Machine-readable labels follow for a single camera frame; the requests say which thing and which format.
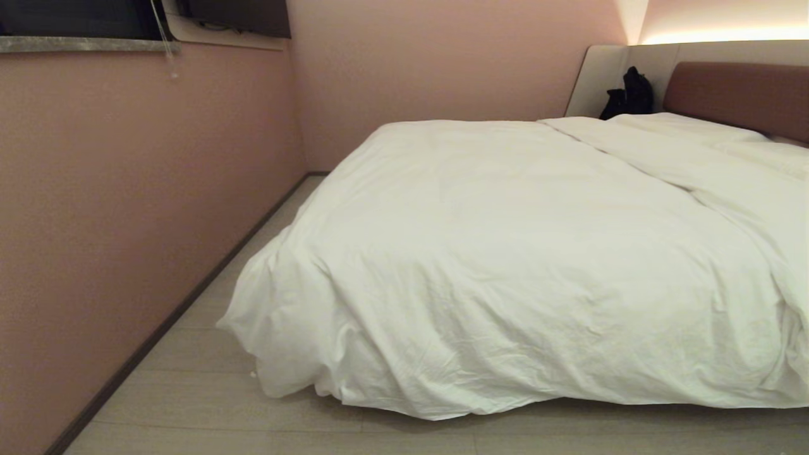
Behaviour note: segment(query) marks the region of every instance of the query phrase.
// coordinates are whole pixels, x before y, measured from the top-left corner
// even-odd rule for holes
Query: pillow
[[[698,120],[674,113],[624,114],[607,121],[675,138],[686,138],[708,147],[720,142],[768,142],[766,136],[756,131],[713,123],[712,121]]]
[[[809,148],[779,142],[725,142],[714,148],[801,180],[809,175]]]

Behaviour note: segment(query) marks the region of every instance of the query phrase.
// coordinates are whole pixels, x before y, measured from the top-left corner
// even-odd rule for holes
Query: wrinkled fabric
[[[775,225],[792,187],[592,121],[380,128],[244,267],[218,326],[270,396],[315,385],[423,419],[809,404],[805,263]]]

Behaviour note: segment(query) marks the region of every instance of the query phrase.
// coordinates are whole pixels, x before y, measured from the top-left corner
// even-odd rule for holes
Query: wall
[[[808,20],[807,0],[650,0],[641,43],[806,39]]]
[[[0,453],[42,453],[304,174],[288,54],[0,56]]]
[[[288,3],[311,170],[391,121],[560,117],[587,47],[627,40],[612,1]]]
[[[621,23],[626,33],[626,44],[637,45],[641,41],[643,21],[646,18],[649,0],[615,0],[615,2],[618,5]]]

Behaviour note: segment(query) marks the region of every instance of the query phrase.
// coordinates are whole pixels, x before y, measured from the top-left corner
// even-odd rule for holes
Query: floor
[[[809,409],[714,410],[554,400],[425,422],[305,390],[265,397],[253,362],[214,328],[245,262],[322,181],[307,179],[166,334],[66,453],[806,455]]]

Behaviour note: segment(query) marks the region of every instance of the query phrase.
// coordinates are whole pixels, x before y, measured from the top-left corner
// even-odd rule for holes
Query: floor tile
[[[475,455],[473,436],[273,433],[273,455]]]
[[[476,426],[480,434],[615,435],[710,432],[809,423],[805,410],[719,410],[702,406],[622,406],[557,399],[494,415]]]
[[[227,304],[191,305],[174,324],[173,329],[214,329],[216,322],[225,316]]]
[[[476,428],[491,419],[496,417],[467,415],[432,422],[389,410],[366,408],[362,413],[362,430],[368,433],[471,435],[476,432]]]
[[[233,260],[225,267],[222,273],[208,286],[197,301],[196,307],[227,308],[244,266],[251,257],[264,248],[270,240],[275,238],[281,230],[294,221],[298,208],[307,200],[317,188],[324,177],[313,176],[307,178],[298,190],[281,206],[272,218],[253,236],[253,238],[239,251]]]
[[[155,427],[359,432],[362,411],[310,389],[267,398],[248,374],[135,370],[95,417]]]
[[[256,369],[256,360],[224,330],[172,327],[138,369],[250,373]]]
[[[267,432],[90,423],[65,455],[271,455]]]
[[[364,432],[593,435],[711,432],[790,424],[809,426],[809,409],[719,410],[701,406],[621,406],[561,398],[493,415],[427,422],[382,410],[367,410]]]
[[[479,455],[802,455],[809,453],[803,426],[638,435],[477,435]]]

